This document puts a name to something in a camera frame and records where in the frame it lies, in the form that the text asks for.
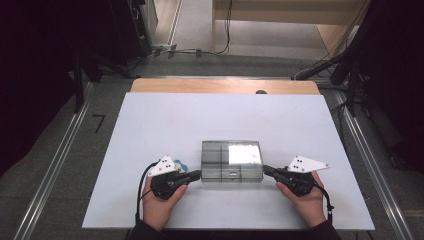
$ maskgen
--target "sleeve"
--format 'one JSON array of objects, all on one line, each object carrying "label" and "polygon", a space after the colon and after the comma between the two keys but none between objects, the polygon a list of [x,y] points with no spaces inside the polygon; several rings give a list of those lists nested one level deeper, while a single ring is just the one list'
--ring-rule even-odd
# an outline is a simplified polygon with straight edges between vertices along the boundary
[{"label": "sleeve", "polygon": [[137,219],[135,227],[130,231],[125,240],[164,240],[165,234],[158,232],[147,223]]},{"label": "sleeve", "polygon": [[314,240],[341,240],[333,225],[327,220],[313,228],[307,233],[308,239]]}]

